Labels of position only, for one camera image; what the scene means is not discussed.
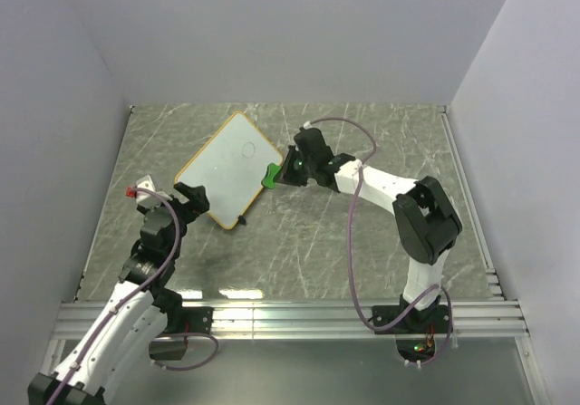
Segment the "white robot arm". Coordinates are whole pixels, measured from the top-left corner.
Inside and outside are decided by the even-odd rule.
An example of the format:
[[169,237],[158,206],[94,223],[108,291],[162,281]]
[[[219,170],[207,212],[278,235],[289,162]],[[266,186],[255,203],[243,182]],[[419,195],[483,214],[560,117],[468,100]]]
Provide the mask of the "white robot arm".
[[[305,186],[313,178],[335,192],[355,193],[363,165],[360,160],[344,153],[335,156],[316,128],[300,129],[294,140],[296,145],[289,147],[282,166],[268,167],[262,182],[265,187],[273,188],[276,183]],[[359,197],[395,216],[401,244],[410,256],[407,284],[401,295],[410,304],[434,284],[440,286],[443,266],[461,232],[461,222],[435,178],[401,178],[368,166],[362,168],[362,174]],[[414,310],[432,309],[438,301],[438,293],[428,293]]]
[[[147,189],[150,195],[135,188]],[[137,209],[145,217],[120,280],[97,320],[69,356],[52,374],[38,373],[34,377],[28,388],[30,405],[110,403],[127,372],[156,337],[189,331],[196,316],[208,326],[194,333],[209,330],[211,308],[186,311],[181,296],[165,288],[175,271],[187,225],[209,210],[205,189],[176,184],[174,189],[188,199],[182,204],[157,191],[150,176],[140,179],[135,188],[128,189],[128,196],[135,198]],[[183,354],[179,350],[177,353],[174,359]]]
[[[359,167],[362,163],[357,160],[351,160],[344,163],[336,173],[336,185],[338,191],[345,194],[353,194],[359,183]],[[395,215],[393,204],[397,197],[406,194],[416,187],[418,180],[412,178],[402,178],[393,176],[387,172],[375,168],[365,167],[363,169],[363,184],[360,198],[384,208],[392,215]],[[402,293],[402,298],[408,303],[412,303],[423,291],[434,284],[441,284],[443,266],[449,250],[446,249],[439,255],[437,262],[433,265],[420,263],[414,258],[409,258],[409,272],[407,274],[407,284]],[[415,305],[419,311],[428,308],[437,298],[436,292],[431,292],[424,296]]]

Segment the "small whiteboard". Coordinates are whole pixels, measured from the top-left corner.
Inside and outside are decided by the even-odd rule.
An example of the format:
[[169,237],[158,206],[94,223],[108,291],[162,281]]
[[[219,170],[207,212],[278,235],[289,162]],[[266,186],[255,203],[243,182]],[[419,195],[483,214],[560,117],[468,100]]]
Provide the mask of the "small whiteboard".
[[268,164],[282,155],[243,113],[235,112],[178,173],[175,182],[203,185],[209,214],[232,229],[262,190]]

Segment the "purple cable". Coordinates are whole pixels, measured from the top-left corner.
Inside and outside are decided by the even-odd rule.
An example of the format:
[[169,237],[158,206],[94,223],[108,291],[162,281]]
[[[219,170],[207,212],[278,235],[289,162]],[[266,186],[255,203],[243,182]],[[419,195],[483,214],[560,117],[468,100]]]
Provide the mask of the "purple cable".
[[206,364],[208,364],[209,362],[211,362],[214,357],[218,354],[219,351],[219,342],[218,339],[216,339],[213,335],[209,335],[209,334],[204,334],[204,333],[177,333],[177,334],[167,334],[164,335],[162,337],[170,337],[170,338],[189,338],[189,337],[203,337],[206,339],[211,340],[214,343],[214,350],[212,351],[212,353],[205,359],[202,360],[201,362],[197,362],[191,366],[185,366],[185,367],[172,367],[172,366],[168,366],[167,364],[163,364],[161,362],[154,362],[154,364],[158,367],[160,367],[161,369],[165,370],[165,371],[193,371],[194,369],[197,369],[198,367],[201,366],[205,366]]
[[364,326],[366,326],[367,328],[369,328],[372,331],[375,331],[376,333],[384,333],[385,331],[390,330],[392,327],[394,327],[400,321],[402,321],[405,318],[405,316],[407,314],[409,314],[411,312],[411,310],[427,294],[433,292],[434,290],[441,289],[441,291],[445,294],[445,298],[447,299],[447,305],[449,307],[449,318],[450,318],[449,319],[449,328],[448,328],[447,336],[445,337],[445,343],[443,343],[443,346],[441,347],[440,351],[437,352],[435,355],[433,355],[432,358],[430,358],[429,360],[427,360],[426,362],[423,363],[423,365],[428,364],[429,362],[432,362],[436,358],[439,357],[441,352],[444,351],[445,348],[447,347],[449,340],[450,340],[451,332],[453,329],[453,317],[452,317],[452,307],[451,307],[450,295],[447,292],[447,290],[445,288],[443,288],[442,286],[439,286],[437,284],[433,284],[430,287],[428,287],[427,289],[425,289],[423,292],[421,292],[421,294],[419,296],[417,296],[417,298],[415,298],[415,300],[412,303],[410,303],[409,306],[407,308],[405,308],[405,310],[403,310],[401,314],[399,314],[395,319],[393,319],[388,324],[386,324],[384,326],[374,326],[372,323],[370,323],[367,320],[366,316],[364,315],[363,308],[361,307],[359,297],[356,293],[356,283],[354,282],[353,221],[354,221],[354,210],[356,208],[356,202],[357,202],[359,196],[361,195],[361,189],[363,188],[364,164],[372,156],[374,156],[374,154],[376,153],[377,142],[372,137],[372,134],[367,129],[365,129],[360,123],[358,123],[356,121],[349,120],[349,119],[346,119],[343,117],[325,117],[325,118],[319,118],[318,120],[310,121],[310,124],[313,125],[313,124],[316,124],[316,123],[321,122],[321,121],[344,121],[344,122],[348,122],[349,124],[352,124],[353,126],[357,127],[360,131],[362,131],[362,133],[364,133],[369,138],[369,140],[371,140],[371,144],[372,144],[372,151],[365,158],[361,159],[362,165],[359,167],[359,182],[356,186],[356,189],[354,190],[353,200],[351,201],[351,205],[350,205],[349,210],[348,210],[348,221],[346,224],[346,251],[347,251],[347,255],[348,255],[348,261],[347,261],[348,284],[349,284],[349,287],[351,290],[351,297],[353,299],[354,309],[356,310],[356,312],[357,312],[359,318],[361,319],[361,322],[364,324]]
[[[178,215],[175,213],[175,210],[173,209],[173,207],[171,206],[171,204],[168,202],[167,199],[165,199],[164,197],[162,197],[157,192],[153,192],[152,190],[145,189],[145,188],[134,188],[132,191],[133,192],[142,192],[144,194],[151,195],[152,197],[158,199],[161,202],[161,204],[163,204],[163,206],[165,206],[165,208],[169,211],[169,213],[171,214],[171,217],[173,218],[173,224],[175,226],[175,238],[173,240],[173,246],[171,247],[171,251],[169,251],[169,254],[168,254],[167,258],[163,261],[163,263],[161,264],[161,266],[159,267],[159,269],[157,270],[157,272],[155,274],[153,274],[152,276],[150,276],[142,284],[140,284],[139,287],[137,287],[135,290],[133,290],[130,294],[128,294],[127,296],[125,296],[123,299],[121,299],[115,305],[115,307],[114,307],[117,312],[133,296],[135,296],[136,294],[138,294],[142,290],[144,290],[147,287],[149,287],[149,285],[151,283],[153,283],[153,281],[155,281],[161,274],[163,274],[163,272],[169,267],[169,265],[171,263],[171,260],[173,260],[173,256],[175,255],[175,253],[177,252],[178,247],[179,247],[179,240],[181,239],[181,234],[179,232],[179,218],[178,218]],[[105,315],[105,317],[103,317],[102,320],[99,322],[99,324],[96,326],[96,328],[92,332],[91,336],[87,339],[87,342],[84,344],[84,346],[82,347],[81,351],[79,352],[79,355],[77,356],[76,360],[74,360],[74,362],[77,365],[77,368],[81,365],[82,360],[84,360],[84,357],[86,356],[86,354],[91,349],[91,346],[94,344],[95,340],[97,340],[97,337],[99,336],[99,334],[102,332],[102,330],[107,325],[107,323],[115,316],[115,314],[116,313],[108,312]],[[46,405],[53,405],[54,404],[54,401],[61,394],[61,392],[63,391],[64,387],[69,383],[69,381],[73,377],[74,372],[76,370],[77,369],[71,368],[68,371],[68,373],[64,376],[64,378],[61,381],[61,383],[56,388],[56,390],[54,390],[54,393],[51,396],[51,398],[46,402]]]

